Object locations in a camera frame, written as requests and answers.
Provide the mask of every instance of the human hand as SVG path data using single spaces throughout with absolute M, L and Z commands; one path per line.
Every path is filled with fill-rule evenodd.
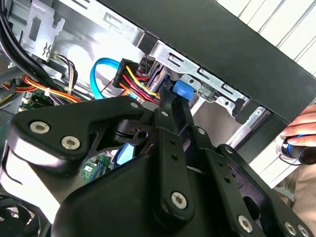
M 287 142 L 295 146 L 316 147 L 316 105 L 304 109 L 281 135 L 285 137 L 308 135 L 290 138 Z

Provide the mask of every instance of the cooling fan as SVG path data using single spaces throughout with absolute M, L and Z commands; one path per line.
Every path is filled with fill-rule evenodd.
M 46 223 L 37 207 L 0 195 L 0 237 L 39 237 Z

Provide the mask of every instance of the fingernail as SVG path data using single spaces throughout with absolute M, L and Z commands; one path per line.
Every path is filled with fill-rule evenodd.
M 296 139 L 290 139 L 287 142 L 288 142 L 288 144 L 294 145 L 294 144 L 297 143 L 297 140 Z
M 287 134 L 287 130 L 283 130 L 282 132 L 281 132 L 281 135 L 286 135 Z

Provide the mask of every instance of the blue tab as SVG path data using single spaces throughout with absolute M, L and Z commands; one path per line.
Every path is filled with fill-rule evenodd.
M 119 151 L 118 158 L 117 158 L 117 164 L 122 165 L 134 157 L 135 152 L 135 146 L 126 143 L 123 148 Z
M 194 95 L 194 89 L 180 80 L 174 85 L 173 92 L 187 100 L 192 100 Z

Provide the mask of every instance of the metal screw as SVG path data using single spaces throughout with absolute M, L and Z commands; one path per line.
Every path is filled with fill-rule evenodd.
M 251 233 L 252 232 L 252 225 L 251 225 L 250 221 L 246 217 L 244 217 L 242 215 L 238 216 L 238 222 L 239 222 L 240 226 L 247 233 Z
M 134 102 L 130 103 L 130 105 L 133 106 L 136 109 L 138 108 L 138 105 L 136 103 L 134 103 Z
M 171 195 L 172 203 L 176 205 L 179 209 L 185 209 L 187 207 L 187 200 L 183 194 L 179 192 L 174 192 Z
M 202 128 L 198 128 L 197 130 L 198 130 L 198 132 L 199 132 L 200 134 L 202 134 L 202 135 L 205 134 L 205 131 L 204 131 Z
M 30 130 L 34 133 L 44 134 L 50 131 L 50 127 L 46 122 L 36 121 L 31 123 Z
M 225 150 L 229 153 L 229 154 L 232 154 L 233 151 L 229 148 L 229 147 L 225 147 Z
M 167 114 L 165 111 L 162 111 L 161 113 L 162 113 L 163 115 L 165 115 L 166 117 L 169 116 L 169 114 Z
M 296 230 L 294 229 L 294 227 L 293 227 L 290 223 L 288 223 L 288 222 L 286 221 L 286 222 L 284 223 L 284 225 L 285 225 L 287 231 L 289 231 L 289 233 L 290 233 L 291 235 L 296 236 Z
M 80 141 L 77 137 L 66 136 L 61 139 L 61 145 L 67 150 L 77 150 L 80 147 Z
M 307 230 L 303 226 L 297 225 L 297 227 L 304 237 L 310 237 L 310 234 L 307 232 Z

